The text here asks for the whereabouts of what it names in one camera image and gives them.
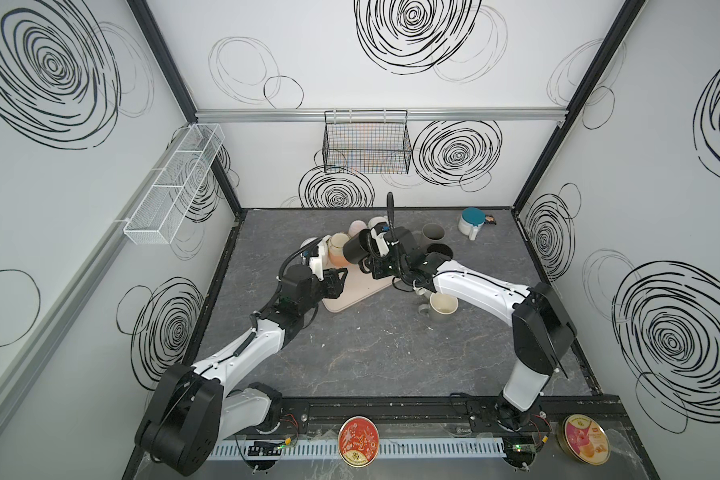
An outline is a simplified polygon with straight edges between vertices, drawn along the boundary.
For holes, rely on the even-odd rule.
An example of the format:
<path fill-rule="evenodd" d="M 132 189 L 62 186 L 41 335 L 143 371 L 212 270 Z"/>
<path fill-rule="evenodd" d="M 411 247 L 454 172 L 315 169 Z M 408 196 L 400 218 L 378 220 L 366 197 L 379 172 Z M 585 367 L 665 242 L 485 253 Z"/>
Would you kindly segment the dark grey mug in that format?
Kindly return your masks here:
<path fill-rule="evenodd" d="M 445 235 L 446 231 L 441 225 L 435 223 L 425 224 L 419 232 L 419 245 L 426 247 L 433 243 L 441 243 Z"/>

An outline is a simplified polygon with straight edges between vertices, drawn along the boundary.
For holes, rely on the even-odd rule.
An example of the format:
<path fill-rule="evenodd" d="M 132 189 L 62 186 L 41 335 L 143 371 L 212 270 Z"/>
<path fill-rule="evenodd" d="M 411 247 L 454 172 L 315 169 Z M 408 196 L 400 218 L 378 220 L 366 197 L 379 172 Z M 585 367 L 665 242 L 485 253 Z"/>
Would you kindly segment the black and white mug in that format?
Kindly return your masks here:
<path fill-rule="evenodd" d="M 443 244 L 443 243 L 432 243 L 432 244 L 430 244 L 430 245 L 427 247 L 426 252 L 427 252 L 428 254 L 430 254 L 430 253 L 440 254 L 440 255 L 444 256 L 447 261 L 450 261 L 450 260 L 452 260 L 452 259 L 454 258 L 454 252 L 453 252 L 453 250 L 452 250 L 448 245 Z"/>

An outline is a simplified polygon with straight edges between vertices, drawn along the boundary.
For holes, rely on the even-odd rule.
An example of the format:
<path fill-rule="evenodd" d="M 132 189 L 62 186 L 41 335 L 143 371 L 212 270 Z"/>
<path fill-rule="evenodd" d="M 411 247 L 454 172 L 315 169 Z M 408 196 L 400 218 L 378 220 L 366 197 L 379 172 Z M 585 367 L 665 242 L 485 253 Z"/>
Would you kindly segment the white ribbed mug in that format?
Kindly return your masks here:
<path fill-rule="evenodd" d="M 314 255 L 315 251 L 319 250 L 319 244 L 321 240 L 317 237 L 305 241 L 301 245 L 301 254 L 306 256 Z"/>

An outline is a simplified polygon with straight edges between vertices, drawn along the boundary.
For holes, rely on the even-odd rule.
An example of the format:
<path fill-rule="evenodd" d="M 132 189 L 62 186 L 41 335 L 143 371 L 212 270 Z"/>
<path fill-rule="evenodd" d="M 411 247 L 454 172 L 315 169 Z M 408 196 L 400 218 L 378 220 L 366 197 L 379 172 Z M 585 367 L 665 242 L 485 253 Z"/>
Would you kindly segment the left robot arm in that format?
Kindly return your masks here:
<path fill-rule="evenodd" d="M 281 394 L 262 383 L 237 386 L 304 329 L 306 314 L 342 294 L 347 271 L 328 267 L 327 241 L 304 242 L 286 258 L 273 296 L 251 314 L 244 334 L 203 360 L 164 372 L 135 433 L 137 447 L 189 476 L 218 441 L 249 427 L 277 427 Z"/>

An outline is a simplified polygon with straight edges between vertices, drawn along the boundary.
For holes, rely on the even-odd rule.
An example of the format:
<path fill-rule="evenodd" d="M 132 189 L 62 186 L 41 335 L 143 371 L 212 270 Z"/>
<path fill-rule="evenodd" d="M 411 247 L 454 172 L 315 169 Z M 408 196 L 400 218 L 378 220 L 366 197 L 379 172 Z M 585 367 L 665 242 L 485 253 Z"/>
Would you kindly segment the cream speckled mug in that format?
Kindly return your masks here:
<path fill-rule="evenodd" d="M 415 293 L 416 295 L 421 296 L 421 297 L 424 297 L 424 298 L 426 298 L 426 299 L 429 299 L 430 296 L 432 295 L 432 292 L 429 291 L 429 290 L 427 290 L 427 289 L 425 289 L 425 288 L 416 288 L 416 289 L 414 290 L 414 293 Z"/>

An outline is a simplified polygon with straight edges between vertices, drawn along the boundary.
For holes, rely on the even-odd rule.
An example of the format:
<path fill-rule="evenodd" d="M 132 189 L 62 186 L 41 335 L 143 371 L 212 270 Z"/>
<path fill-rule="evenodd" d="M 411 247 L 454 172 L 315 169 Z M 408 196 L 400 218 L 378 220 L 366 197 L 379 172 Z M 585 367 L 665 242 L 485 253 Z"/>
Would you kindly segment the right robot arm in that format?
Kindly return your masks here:
<path fill-rule="evenodd" d="M 495 418 L 507 431 L 528 424 L 543 389 L 557 370 L 564 370 L 561 359 L 577 336 L 553 287 L 545 282 L 516 284 L 470 269 L 431 246 L 419 246 L 404 227 L 382 223 L 355 239 L 359 245 L 345 246 L 343 254 L 373 278 L 392 277 L 416 292 L 454 297 L 511 329 L 516 360 L 495 402 Z"/>

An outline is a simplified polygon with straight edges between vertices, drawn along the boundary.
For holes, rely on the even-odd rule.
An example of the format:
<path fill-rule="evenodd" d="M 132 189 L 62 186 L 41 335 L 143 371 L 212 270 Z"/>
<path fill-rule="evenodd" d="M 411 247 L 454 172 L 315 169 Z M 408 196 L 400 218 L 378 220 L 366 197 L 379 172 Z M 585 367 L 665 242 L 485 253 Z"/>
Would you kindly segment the cream and orange mug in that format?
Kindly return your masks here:
<path fill-rule="evenodd" d="M 328 257 L 333 266 L 343 268 L 350 264 L 343 253 L 343 247 L 349 240 L 350 237 L 343 232 L 335 233 L 328 239 Z"/>

